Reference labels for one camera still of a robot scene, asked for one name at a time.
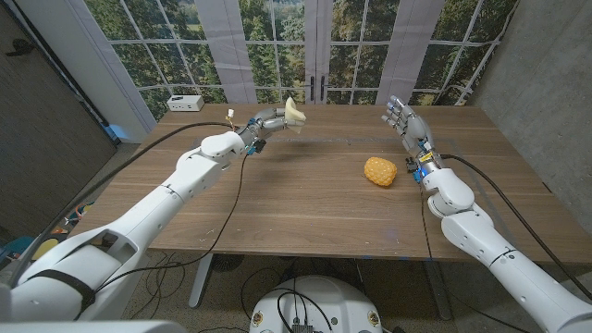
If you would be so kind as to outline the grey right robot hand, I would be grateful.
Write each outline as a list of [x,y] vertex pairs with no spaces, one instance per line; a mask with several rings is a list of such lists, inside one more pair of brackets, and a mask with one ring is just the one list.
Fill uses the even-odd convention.
[[389,97],[387,107],[387,114],[381,117],[382,120],[401,137],[403,147],[417,165],[426,173],[444,168],[427,123],[395,95]]

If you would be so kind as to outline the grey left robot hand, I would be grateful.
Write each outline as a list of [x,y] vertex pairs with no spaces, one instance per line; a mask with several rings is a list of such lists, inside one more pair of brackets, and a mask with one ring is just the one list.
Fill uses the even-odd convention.
[[303,127],[306,115],[298,110],[284,108],[267,108],[252,117],[244,127],[240,127],[237,133],[243,142],[250,146],[259,140],[265,140],[273,132],[285,129],[297,129]]

